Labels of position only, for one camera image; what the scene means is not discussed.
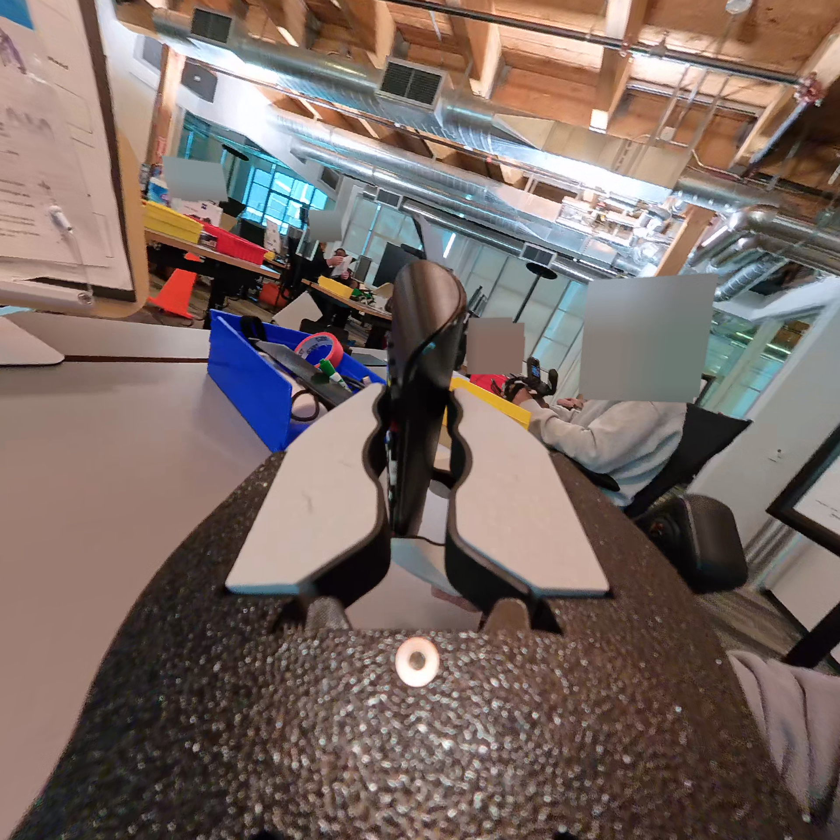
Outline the yellow plastic bin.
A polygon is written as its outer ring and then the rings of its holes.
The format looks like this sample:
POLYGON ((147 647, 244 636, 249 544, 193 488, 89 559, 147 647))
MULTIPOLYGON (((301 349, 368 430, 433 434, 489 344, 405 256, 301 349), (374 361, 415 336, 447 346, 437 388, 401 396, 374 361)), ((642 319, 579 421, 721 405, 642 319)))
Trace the yellow plastic bin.
POLYGON ((449 390, 453 392, 458 389, 467 391, 468 393, 480 399, 482 402, 494 407, 499 412, 505 414, 507 417, 516 422, 526 431, 529 430, 531 414, 528 410, 524 409, 523 407, 515 405, 512 402, 505 400, 501 395, 498 395, 492 391, 488 391, 486 388, 481 387, 480 385, 474 384, 469 379, 466 379, 460 375, 453 375, 450 380, 449 390))

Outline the grey desk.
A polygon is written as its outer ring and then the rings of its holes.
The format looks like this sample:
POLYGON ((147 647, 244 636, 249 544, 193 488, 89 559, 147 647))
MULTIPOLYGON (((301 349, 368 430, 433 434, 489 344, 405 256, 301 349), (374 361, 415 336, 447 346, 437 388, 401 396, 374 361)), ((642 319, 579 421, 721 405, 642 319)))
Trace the grey desk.
POLYGON ((316 595, 237 595, 226 579, 284 451, 234 458, 205 368, 61 364, 2 373, 3 701, 17 751, 68 700, 71 731, 10 838, 360 837, 377 818, 351 768, 364 651, 337 617, 376 587, 391 530, 316 595), (350 645, 340 650, 340 646, 350 645))

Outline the square marker wall poster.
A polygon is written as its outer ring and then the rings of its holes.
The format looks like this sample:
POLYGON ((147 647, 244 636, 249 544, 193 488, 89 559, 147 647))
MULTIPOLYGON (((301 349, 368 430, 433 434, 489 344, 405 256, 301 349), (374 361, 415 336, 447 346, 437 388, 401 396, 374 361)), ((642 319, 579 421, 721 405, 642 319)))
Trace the square marker wall poster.
MULTIPOLYGON (((839 428, 823 440, 767 513, 835 557, 839 556, 839 428)), ((839 643, 839 604, 783 658, 786 665, 813 669, 839 643)))

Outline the red storage bin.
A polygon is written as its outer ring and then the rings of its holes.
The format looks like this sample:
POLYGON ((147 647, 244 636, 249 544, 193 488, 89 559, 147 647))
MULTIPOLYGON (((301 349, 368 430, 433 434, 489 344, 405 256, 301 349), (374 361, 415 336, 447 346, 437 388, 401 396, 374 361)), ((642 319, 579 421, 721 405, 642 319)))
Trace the red storage bin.
POLYGON ((202 227, 203 236, 213 241, 209 247, 218 254, 240 259, 255 266, 263 265, 266 256, 266 249, 263 246, 251 243, 247 239, 209 223, 203 223, 202 227))

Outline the yellow storage bin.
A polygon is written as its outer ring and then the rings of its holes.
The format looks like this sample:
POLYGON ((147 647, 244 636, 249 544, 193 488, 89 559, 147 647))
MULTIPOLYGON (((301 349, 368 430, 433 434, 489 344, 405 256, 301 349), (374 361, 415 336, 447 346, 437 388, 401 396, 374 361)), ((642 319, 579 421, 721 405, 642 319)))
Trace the yellow storage bin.
POLYGON ((150 201, 143 201, 143 223, 146 229, 156 234, 178 238, 192 245, 199 243, 203 233, 203 224, 193 217, 150 201))

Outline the red tape roll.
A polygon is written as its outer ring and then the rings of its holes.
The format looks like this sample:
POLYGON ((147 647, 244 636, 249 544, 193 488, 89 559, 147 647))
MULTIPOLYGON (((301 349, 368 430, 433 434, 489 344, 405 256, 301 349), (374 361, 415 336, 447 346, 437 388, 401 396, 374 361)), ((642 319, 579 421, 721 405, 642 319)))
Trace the red tape roll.
POLYGON ((340 340, 333 333, 325 331, 305 336, 294 349, 294 353, 317 368, 321 362, 327 361, 336 371, 347 354, 340 340))

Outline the dark brown strip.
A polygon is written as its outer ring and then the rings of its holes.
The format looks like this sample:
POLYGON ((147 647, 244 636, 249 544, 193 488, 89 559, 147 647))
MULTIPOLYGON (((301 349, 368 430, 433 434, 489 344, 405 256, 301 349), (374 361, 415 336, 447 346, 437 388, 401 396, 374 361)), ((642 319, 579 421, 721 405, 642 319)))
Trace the dark brown strip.
POLYGON ((403 267, 393 283, 388 340, 385 453, 393 536, 417 534, 434 472, 466 322, 466 293, 430 260, 403 267))

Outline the green marker pen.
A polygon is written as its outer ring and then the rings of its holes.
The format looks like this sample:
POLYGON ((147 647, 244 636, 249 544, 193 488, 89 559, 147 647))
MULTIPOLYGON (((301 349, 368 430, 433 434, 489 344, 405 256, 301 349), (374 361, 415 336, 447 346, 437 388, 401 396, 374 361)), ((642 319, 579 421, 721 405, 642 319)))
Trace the green marker pen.
POLYGON ((345 378, 339 373, 329 359, 321 359, 317 364, 318 370, 326 376, 329 381, 340 386, 347 392, 356 393, 364 388, 364 384, 355 379, 345 378))

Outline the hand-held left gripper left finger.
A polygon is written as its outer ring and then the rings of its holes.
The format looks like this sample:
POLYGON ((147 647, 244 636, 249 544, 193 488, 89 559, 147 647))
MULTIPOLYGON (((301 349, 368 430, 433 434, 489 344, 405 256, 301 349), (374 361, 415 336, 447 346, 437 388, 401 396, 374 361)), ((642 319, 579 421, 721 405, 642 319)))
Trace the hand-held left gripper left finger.
POLYGON ((316 595, 324 576, 387 528, 379 474, 365 462, 384 385, 368 385, 289 445, 227 575, 237 595, 316 595))

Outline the person's right forearm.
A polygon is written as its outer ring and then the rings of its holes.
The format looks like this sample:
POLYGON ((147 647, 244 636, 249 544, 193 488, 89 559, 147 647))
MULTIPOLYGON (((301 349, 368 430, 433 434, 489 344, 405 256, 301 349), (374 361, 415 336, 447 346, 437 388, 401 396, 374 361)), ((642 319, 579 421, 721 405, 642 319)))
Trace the person's right forearm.
POLYGON ((839 838, 839 677, 731 651, 773 763, 820 838, 839 838))

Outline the blue plastic bin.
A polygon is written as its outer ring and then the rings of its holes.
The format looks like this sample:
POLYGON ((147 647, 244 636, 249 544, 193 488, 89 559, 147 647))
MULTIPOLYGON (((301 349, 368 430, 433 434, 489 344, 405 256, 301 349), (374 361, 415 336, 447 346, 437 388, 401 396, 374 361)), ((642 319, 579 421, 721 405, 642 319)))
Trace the blue plastic bin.
MULTIPOLYGON (((285 450, 332 408, 325 390, 336 386, 317 367, 294 353, 304 332, 255 317, 222 311, 211 315, 207 372, 260 440, 273 452, 285 450)), ((364 384, 384 380, 346 351, 338 372, 364 384)))

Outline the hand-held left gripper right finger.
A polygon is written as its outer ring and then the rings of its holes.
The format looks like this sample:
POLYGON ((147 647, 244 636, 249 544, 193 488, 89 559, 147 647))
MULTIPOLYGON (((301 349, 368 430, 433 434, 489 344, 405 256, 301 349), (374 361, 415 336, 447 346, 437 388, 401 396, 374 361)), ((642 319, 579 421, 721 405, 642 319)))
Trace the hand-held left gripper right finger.
POLYGON ((601 597, 610 585, 550 452, 471 392, 451 392, 447 560, 469 560, 523 594, 601 597))

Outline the black office chair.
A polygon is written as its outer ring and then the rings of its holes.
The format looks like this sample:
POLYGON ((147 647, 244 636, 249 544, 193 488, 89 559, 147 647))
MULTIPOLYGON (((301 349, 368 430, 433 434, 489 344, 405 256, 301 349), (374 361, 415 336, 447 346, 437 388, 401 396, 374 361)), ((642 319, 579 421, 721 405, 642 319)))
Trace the black office chair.
POLYGON ((711 497, 670 492, 687 486, 701 469, 752 425, 688 404, 682 435, 664 468, 624 513, 648 536, 697 594, 744 586, 749 570, 732 511, 711 497))

